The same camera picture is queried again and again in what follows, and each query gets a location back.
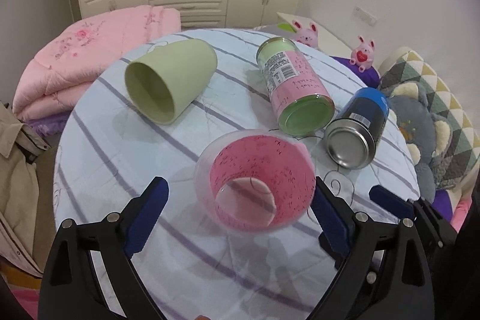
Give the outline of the pink transparent plastic cup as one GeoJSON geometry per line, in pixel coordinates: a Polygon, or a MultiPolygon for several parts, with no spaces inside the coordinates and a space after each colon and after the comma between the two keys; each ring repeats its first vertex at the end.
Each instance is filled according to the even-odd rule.
{"type": "Polygon", "coordinates": [[[315,167],[307,147],[261,130],[228,133],[201,153],[193,175],[199,204],[233,232],[272,232],[310,207],[315,167]]]}

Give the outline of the green plastic cup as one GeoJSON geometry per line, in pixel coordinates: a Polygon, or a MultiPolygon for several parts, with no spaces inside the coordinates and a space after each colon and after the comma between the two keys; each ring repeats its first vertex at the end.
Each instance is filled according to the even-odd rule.
{"type": "Polygon", "coordinates": [[[214,48],[199,39],[158,46],[129,63],[124,81],[134,106],[157,124],[171,124],[205,90],[217,68],[214,48]]]}

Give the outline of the beige jacket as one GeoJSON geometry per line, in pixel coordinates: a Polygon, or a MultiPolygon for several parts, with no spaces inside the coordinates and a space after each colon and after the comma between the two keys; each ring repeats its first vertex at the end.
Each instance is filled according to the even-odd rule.
{"type": "Polygon", "coordinates": [[[35,160],[49,147],[1,106],[1,256],[35,277],[42,276],[33,258],[39,196],[35,160]]]}

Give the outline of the grey bear plush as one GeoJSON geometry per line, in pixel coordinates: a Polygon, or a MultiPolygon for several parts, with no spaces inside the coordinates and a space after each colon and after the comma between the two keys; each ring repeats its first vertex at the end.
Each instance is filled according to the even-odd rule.
{"type": "Polygon", "coordinates": [[[421,196],[432,202],[439,187],[437,174],[451,143],[451,126],[429,110],[426,90],[416,81],[393,85],[382,92],[405,139],[421,196]]]}

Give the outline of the blue black towel can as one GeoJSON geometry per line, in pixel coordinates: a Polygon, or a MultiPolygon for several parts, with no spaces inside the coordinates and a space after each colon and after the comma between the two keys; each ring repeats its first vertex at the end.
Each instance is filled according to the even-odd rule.
{"type": "Polygon", "coordinates": [[[362,169],[374,159],[389,115],[383,93],[359,89],[326,128],[324,143],[329,157],[349,169],[362,169]]]}

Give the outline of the purple blanket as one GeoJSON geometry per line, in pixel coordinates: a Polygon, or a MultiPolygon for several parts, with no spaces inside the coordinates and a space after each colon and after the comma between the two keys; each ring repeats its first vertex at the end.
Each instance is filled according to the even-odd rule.
{"type": "Polygon", "coordinates": [[[360,72],[358,66],[352,65],[348,58],[335,57],[333,59],[348,68],[356,76],[358,76],[362,82],[371,88],[378,88],[380,85],[380,75],[374,67],[368,68],[366,71],[360,72]]]}

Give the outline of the triangle patterned quilted pillow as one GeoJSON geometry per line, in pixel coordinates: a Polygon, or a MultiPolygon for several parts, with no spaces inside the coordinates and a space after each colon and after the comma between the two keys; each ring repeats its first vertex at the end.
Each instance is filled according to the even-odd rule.
{"type": "Polygon", "coordinates": [[[413,49],[400,47],[379,67],[380,88],[416,81],[426,91],[430,112],[451,126],[451,143],[434,175],[439,188],[454,188],[479,161],[479,135],[470,118],[437,72],[413,49]]]}

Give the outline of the pink green lidded can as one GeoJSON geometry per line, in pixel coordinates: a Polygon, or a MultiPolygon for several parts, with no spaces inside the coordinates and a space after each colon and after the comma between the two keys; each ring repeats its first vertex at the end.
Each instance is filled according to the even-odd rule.
{"type": "Polygon", "coordinates": [[[283,37],[266,40],[257,50],[256,62],[283,132],[307,136],[333,118],[334,102],[292,40],[283,37]]]}

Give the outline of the pink bunny plush right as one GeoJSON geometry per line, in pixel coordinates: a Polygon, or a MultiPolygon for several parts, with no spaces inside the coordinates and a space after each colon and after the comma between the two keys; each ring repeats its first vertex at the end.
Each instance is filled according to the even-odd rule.
{"type": "Polygon", "coordinates": [[[358,36],[360,44],[354,48],[350,56],[350,64],[356,66],[360,73],[370,69],[374,63],[375,43],[373,40],[365,40],[358,36]]]}

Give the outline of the pink bunny plush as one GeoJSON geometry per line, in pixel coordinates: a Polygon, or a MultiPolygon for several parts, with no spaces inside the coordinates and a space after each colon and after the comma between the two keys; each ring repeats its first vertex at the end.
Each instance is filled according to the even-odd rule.
{"type": "Polygon", "coordinates": [[[300,21],[294,19],[292,26],[295,29],[292,40],[314,49],[318,48],[318,25],[315,22],[311,21],[307,25],[302,25],[300,21]]]}
{"type": "Polygon", "coordinates": [[[375,43],[373,40],[365,40],[358,36],[360,44],[354,48],[350,56],[350,64],[356,66],[360,73],[370,69],[374,63],[375,43]]]}

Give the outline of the white bench board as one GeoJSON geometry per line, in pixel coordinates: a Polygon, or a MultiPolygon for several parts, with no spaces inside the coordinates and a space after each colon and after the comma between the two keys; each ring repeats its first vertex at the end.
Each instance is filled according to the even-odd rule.
{"type": "Polygon", "coordinates": [[[277,18],[279,23],[288,23],[294,32],[297,32],[299,29],[310,29],[313,24],[313,32],[317,34],[316,46],[318,50],[329,56],[350,57],[352,49],[313,19],[282,12],[277,13],[277,18]]]}

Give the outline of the folded pink quilt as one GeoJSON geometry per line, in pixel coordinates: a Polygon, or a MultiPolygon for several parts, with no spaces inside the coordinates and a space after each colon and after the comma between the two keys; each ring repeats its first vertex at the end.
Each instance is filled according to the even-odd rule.
{"type": "Polygon", "coordinates": [[[24,122],[70,111],[114,61],[180,31],[180,12],[168,7],[142,5],[82,19],[29,62],[19,79],[12,111],[24,122]]]}

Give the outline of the pink bunny plush left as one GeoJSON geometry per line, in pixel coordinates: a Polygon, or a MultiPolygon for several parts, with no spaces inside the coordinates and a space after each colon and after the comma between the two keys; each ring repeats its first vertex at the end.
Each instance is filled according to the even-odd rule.
{"type": "Polygon", "coordinates": [[[294,19],[292,26],[295,29],[292,40],[314,49],[318,48],[318,25],[315,22],[311,21],[307,25],[302,25],[300,21],[294,19]]]}

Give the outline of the white wall socket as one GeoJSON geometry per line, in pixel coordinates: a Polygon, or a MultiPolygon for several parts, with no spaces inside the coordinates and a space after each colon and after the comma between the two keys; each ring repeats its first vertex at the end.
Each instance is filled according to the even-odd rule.
{"type": "Polygon", "coordinates": [[[361,7],[355,7],[353,15],[360,21],[367,23],[368,26],[373,27],[377,23],[377,18],[361,7]]]}

